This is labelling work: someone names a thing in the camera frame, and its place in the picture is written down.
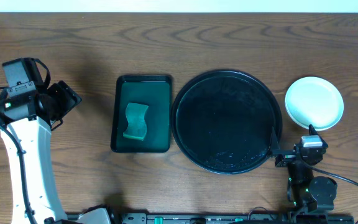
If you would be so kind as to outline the white plate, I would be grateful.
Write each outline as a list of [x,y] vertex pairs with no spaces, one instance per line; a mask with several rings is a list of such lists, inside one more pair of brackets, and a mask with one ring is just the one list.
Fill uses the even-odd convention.
[[289,117],[302,128],[313,125],[324,131],[335,126],[344,113],[344,100],[339,90],[320,77],[304,77],[293,82],[285,94]]

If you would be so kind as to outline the green scrubbing sponge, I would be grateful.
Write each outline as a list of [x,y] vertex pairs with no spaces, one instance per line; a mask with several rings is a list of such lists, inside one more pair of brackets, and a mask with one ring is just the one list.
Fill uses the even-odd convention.
[[123,137],[143,141],[147,134],[147,123],[145,116],[148,110],[147,105],[129,103],[126,108],[127,128],[123,132]]

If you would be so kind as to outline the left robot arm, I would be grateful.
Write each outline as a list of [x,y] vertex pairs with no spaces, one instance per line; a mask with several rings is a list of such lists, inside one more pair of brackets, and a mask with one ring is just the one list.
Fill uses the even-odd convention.
[[9,159],[13,223],[69,223],[58,197],[50,140],[81,98],[63,81],[12,86],[0,99],[0,132]]

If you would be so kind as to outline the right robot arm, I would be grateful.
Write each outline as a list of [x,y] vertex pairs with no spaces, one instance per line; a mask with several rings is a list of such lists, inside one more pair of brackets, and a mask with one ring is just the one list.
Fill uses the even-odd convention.
[[292,150],[280,149],[276,132],[270,136],[268,154],[275,158],[276,167],[288,169],[287,199],[294,209],[287,213],[289,223],[328,223],[328,213],[334,210],[337,195],[335,180],[314,176],[314,166],[323,160],[328,144],[312,125]]

